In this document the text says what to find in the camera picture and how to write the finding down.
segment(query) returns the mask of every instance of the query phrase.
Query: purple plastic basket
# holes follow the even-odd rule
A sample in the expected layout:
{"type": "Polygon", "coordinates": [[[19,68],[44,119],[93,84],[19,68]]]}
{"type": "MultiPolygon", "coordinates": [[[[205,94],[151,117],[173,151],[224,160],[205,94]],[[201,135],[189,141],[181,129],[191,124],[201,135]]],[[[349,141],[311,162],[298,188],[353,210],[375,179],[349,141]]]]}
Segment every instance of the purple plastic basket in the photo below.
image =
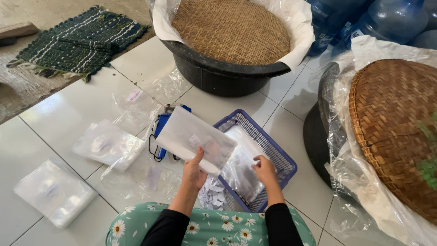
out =
{"type": "MultiPolygon", "coordinates": [[[[291,159],[279,145],[242,109],[237,109],[229,116],[217,122],[214,127],[221,132],[226,132],[232,126],[240,125],[246,132],[258,143],[264,152],[270,157],[273,164],[276,166],[277,181],[281,189],[283,189],[291,177],[297,172],[298,167],[296,162],[291,159]]],[[[240,195],[238,195],[229,184],[219,176],[218,179],[228,190],[238,204],[249,213],[263,212],[267,207],[267,191],[264,190],[250,204],[247,203],[240,195]]]]}

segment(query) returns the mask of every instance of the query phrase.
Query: water bottle label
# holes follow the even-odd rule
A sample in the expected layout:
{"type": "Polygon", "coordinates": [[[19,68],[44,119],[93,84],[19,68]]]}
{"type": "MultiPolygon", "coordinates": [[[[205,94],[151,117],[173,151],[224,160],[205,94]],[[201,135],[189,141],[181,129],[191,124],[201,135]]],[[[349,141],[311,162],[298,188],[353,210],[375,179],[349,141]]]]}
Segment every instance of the water bottle label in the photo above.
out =
{"type": "Polygon", "coordinates": [[[331,40],[333,38],[334,38],[334,35],[322,33],[322,34],[320,34],[318,39],[316,39],[316,41],[314,42],[314,45],[317,48],[323,48],[325,46],[328,46],[329,42],[331,42],[331,40]]]}

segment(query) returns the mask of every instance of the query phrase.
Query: plastic water bottle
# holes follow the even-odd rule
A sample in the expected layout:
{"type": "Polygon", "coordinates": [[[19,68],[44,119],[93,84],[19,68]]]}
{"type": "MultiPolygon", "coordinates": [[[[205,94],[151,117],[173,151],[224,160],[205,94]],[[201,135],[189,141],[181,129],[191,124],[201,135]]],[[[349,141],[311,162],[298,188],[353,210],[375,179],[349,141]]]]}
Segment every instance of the plastic water bottle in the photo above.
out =
{"type": "Polygon", "coordinates": [[[437,30],[437,0],[425,0],[423,6],[428,12],[428,25],[425,31],[437,30]]]}
{"type": "Polygon", "coordinates": [[[378,40],[406,44],[421,33],[428,23],[424,0],[376,0],[339,42],[331,56],[350,49],[351,39],[370,35],[378,40]]]}
{"type": "Polygon", "coordinates": [[[347,21],[366,0],[307,0],[311,4],[312,26],[316,40],[308,51],[309,56],[323,53],[347,21]]]}
{"type": "Polygon", "coordinates": [[[437,30],[422,32],[413,38],[408,45],[417,48],[437,49],[437,30]]]}

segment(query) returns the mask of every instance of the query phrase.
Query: paper label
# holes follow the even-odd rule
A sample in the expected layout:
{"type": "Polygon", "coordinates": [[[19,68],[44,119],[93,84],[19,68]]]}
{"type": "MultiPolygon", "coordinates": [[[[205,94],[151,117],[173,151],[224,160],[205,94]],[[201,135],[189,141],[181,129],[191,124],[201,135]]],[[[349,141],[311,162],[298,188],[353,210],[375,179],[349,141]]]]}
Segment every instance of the paper label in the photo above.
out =
{"type": "Polygon", "coordinates": [[[188,139],[191,142],[191,146],[194,147],[196,146],[198,143],[201,142],[200,138],[198,138],[195,134],[193,136],[190,137],[190,139],[188,139]]]}
{"type": "Polygon", "coordinates": [[[129,94],[128,98],[126,98],[126,101],[135,102],[135,100],[141,95],[142,90],[134,90],[129,94]]]}
{"type": "Polygon", "coordinates": [[[49,188],[47,188],[44,192],[44,194],[48,197],[54,197],[58,194],[58,185],[52,184],[49,188]]]}
{"type": "Polygon", "coordinates": [[[146,177],[146,188],[149,190],[156,190],[158,187],[158,182],[160,181],[162,169],[158,166],[153,166],[149,168],[146,177]]]}

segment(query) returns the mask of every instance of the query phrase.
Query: packaged item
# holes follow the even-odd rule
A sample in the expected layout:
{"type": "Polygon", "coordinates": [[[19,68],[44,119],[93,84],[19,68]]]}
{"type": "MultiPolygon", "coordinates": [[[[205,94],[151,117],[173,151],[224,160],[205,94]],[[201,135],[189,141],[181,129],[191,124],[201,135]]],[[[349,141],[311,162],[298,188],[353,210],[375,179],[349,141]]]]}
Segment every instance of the packaged item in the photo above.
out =
{"type": "Polygon", "coordinates": [[[214,177],[220,175],[236,146],[232,138],[180,106],[173,111],[155,143],[185,161],[192,160],[197,147],[202,146],[200,169],[214,177]]]}
{"type": "Polygon", "coordinates": [[[240,197],[250,204],[265,188],[252,168],[252,165],[257,163],[253,158],[258,155],[269,157],[240,125],[229,129],[226,135],[234,139],[237,146],[226,162],[221,176],[240,197]]]}
{"type": "Polygon", "coordinates": [[[47,160],[22,179],[14,192],[56,227],[66,228],[97,196],[87,183],[47,160]]]}
{"type": "Polygon", "coordinates": [[[124,172],[144,146],[145,141],[104,119],[97,124],[91,124],[73,145],[73,152],[106,165],[115,164],[114,169],[124,172]]]}

